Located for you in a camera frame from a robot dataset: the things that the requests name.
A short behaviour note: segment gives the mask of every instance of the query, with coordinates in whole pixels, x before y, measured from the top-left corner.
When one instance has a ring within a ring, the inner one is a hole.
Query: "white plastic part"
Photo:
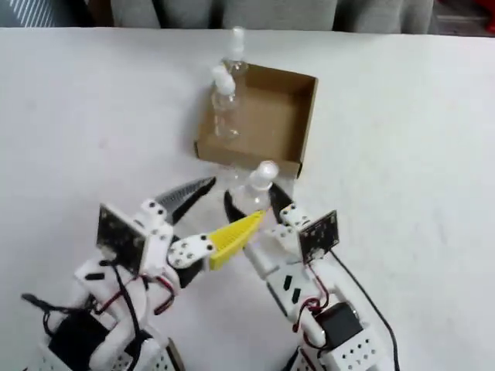
[[[188,268],[214,253],[214,246],[206,234],[197,234],[176,241],[169,248],[169,264],[176,269]]]
[[[284,264],[270,274],[266,281],[292,323],[297,321],[304,300],[323,296],[313,276],[302,263]]]
[[[262,161],[258,168],[249,175],[248,183],[257,191],[268,191],[277,175],[277,164],[273,161]]]
[[[229,60],[239,61],[244,59],[244,34],[245,30],[242,27],[232,29],[232,38],[228,50]]]
[[[318,360],[318,351],[308,347],[298,347],[294,363],[289,371],[328,371]]]
[[[146,239],[139,273],[159,276],[168,267],[167,252],[173,239],[173,228],[165,223],[160,231]]]
[[[274,238],[281,249],[291,254],[294,257],[293,262],[302,259],[299,237],[294,228],[277,224],[270,230],[264,230],[263,233]]]
[[[132,222],[143,228],[146,234],[157,234],[161,232],[162,227],[166,224],[167,210],[154,199],[146,199],[140,207],[140,210],[134,215]]]
[[[99,264],[100,260],[101,258],[88,260],[76,271],[75,276],[79,283],[103,305],[119,292],[120,288],[111,267],[102,267]],[[133,280],[131,274],[124,268],[117,267],[117,269],[131,297],[138,322],[140,326],[143,326],[148,320],[148,296],[145,287],[140,278]],[[89,281],[85,278],[88,274],[95,272],[103,273],[104,279]],[[116,357],[124,352],[125,347],[135,337],[129,310],[122,296],[108,307],[107,313],[114,318],[117,324],[91,356],[90,367],[93,371],[108,370]]]
[[[105,371],[125,371],[132,357],[123,352],[117,356],[113,366],[109,366]],[[179,371],[174,368],[173,362],[166,350],[166,345],[160,345],[154,339],[143,342],[138,363],[135,371]],[[39,344],[36,354],[30,360],[26,371],[72,371],[63,363],[48,346]]]
[[[326,343],[325,331],[312,316],[311,312],[305,308],[302,310],[300,323],[302,330],[309,337],[309,341],[319,348]]]
[[[384,356],[381,344],[371,327],[365,328],[341,346],[322,356],[329,369],[366,371]]]
[[[309,224],[312,223],[312,219],[309,214],[296,204],[291,204],[280,212],[280,217],[289,226],[300,232],[304,230]]]
[[[215,66],[212,70],[212,74],[219,94],[232,95],[235,93],[234,79],[227,72],[224,65]]]

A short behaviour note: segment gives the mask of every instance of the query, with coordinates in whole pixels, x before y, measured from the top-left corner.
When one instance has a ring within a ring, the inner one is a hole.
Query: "gray chair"
[[[433,1],[112,0],[112,5],[114,15],[119,14],[116,23],[120,26],[143,27],[145,23],[148,27],[160,24],[166,28],[186,29],[243,26],[247,29],[427,33]]]
[[[84,0],[0,0],[0,26],[88,26],[81,22],[85,7]]]

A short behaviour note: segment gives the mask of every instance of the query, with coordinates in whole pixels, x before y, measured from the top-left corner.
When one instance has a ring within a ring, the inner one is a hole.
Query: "circuit board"
[[[318,251],[324,254],[339,243],[337,211],[326,214],[299,233],[302,260],[310,262]]]
[[[97,246],[116,255],[116,263],[138,274],[146,236],[105,205],[100,205]]]

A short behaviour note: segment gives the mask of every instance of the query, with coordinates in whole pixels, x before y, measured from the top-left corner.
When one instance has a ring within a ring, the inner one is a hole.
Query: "red wire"
[[[323,292],[325,293],[325,304],[324,305],[321,305],[319,303],[319,299],[318,298],[307,298],[301,305],[301,309],[299,310],[299,316],[297,318],[297,321],[295,322],[295,324],[292,326],[292,331],[293,332],[297,332],[299,330],[299,323],[301,322],[301,315],[302,315],[302,311],[304,310],[304,308],[308,307],[308,309],[311,311],[311,312],[314,312],[314,311],[321,311],[322,309],[326,308],[326,306],[329,304],[329,301],[330,301],[330,295],[329,295],[329,292],[328,290],[326,290],[326,287],[325,285],[323,284],[321,278],[318,276],[318,274],[316,274],[316,272],[312,269],[311,265],[308,264],[308,268],[311,270],[311,272],[315,275],[315,278],[316,280],[318,281],[318,284],[321,286]]]
[[[316,274],[316,272],[312,269],[311,265],[308,264],[308,268],[311,270],[311,272],[315,275],[315,278],[316,280],[318,281],[319,285],[321,286],[323,292],[325,292],[325,304],[321,306],[321,308],[326,308],[326,306],[329,304],[330,302],[330,295],[329,295],[329,292],[328,290],[326,290],[326,287],[325,285],[323,284],[323,281],[321,280],[321,278],[319,277],[318,274]]]
[[[97,315],[100,315],[102,314],[103,312],[107,311],[108,307],[110,307],[110,305],[112,305],[112,303],[114,301],[116,301],[118,298],[120,298],[120,296],[122,295],[122,291],[117,291],[117,293],[115,293],[114,296],[112,296],[110,299],[108,299],[107,302],[105,302],[105,304],[103,304],[101,306],[100,309],[98,309],[97,311],[94,311],[94,313],[96,313]]]
[[[166,287],[166,289],[170,293],[170,297],[161,305],[155,308],[154,313],[155,315],[161,315],[164,311],[166,311],[168,308],[170,308],[176,298],[176,293],[173,290],[172,285],[167,282],[165,279],[163,279],[160,276],[156,276],[155,279],[163,286]]]

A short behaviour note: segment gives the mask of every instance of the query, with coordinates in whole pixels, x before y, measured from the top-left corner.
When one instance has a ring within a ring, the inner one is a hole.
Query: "black wire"
[[[356,277],[351,273],[349,268],[339,259],[339,257],[333,252],[333,250],[330,250],[330,253],[333,255],[335,260],[337,260],[337,263],[340,264],[340,266],[349,274],[349,277],[354,281],[356,286],[361,290],[363,295],[366,297],[366,299],[370,302],[371,307],[374,309],[374,311],[377,313],[378,317],[380,317],[381,321],[384,323],[385,327],[387,328],[388,332],[390,333],[390,337],[392,340],[392,346],[394,348],[394,368],[395,371],[401,371],[401,367],[399,366],[399,355],[398,355],[398,347],[397,347],[397,339],[395,338],[394,330],[388,323],[387,319],[385,319],[384,315],[381,314],[380,310],[377,308],[373,300],[371,300],[370,295],[364,290],[363,286],[360,284],[360,282],[357,280]]]
[[[28,303],[34,305],[35,307],[41,309],[43,311],[43,329],[45,330],[45,333],[49,337],[53,337],[53,331],[50,329],[48,326],[48,321],[50,319],[50,315],[52,311],[58,311],[59,313],[62,313],[63,315],[70,315],[70,314],[75,314],[75,313],[81,313],[83,311],[91,311],[94,308],[93,303],[90,301],[85,304],[82,308],[70,308],[70,307],[61,307],[57,305],[51,305],[49,302],[38,299],[35,295],[33,294],[22,294],[21,295],[22,300],[26,300]]]
[[[131,296],[129,295],[127,288],[125,288],[125,285],[122,282],[122,277],[120,273],[118,273],[117,266],[115,264],[110,264],[110,266],[114,270],[115,276],[117,277],[118,286],[122,293],[122,297],[124,298],[125,304],[128,306],[129,311],[131,312],[132,324],[134,326],[134,332],[136,334],[136,340],[138,342],[138,350],[136,352],[136,355],[132,358],[132,362],[128,367],[128,371],[132,371],[136,367],[136,364],[138,363],[139,360],[139,354],[141,353],[142,343],[139,341],[139,337],[141,335],[141,329],[139,328],[139,322],[138,322],[138,316],[136,315],[136,310],[134,309],[134,305],[132,305]]]

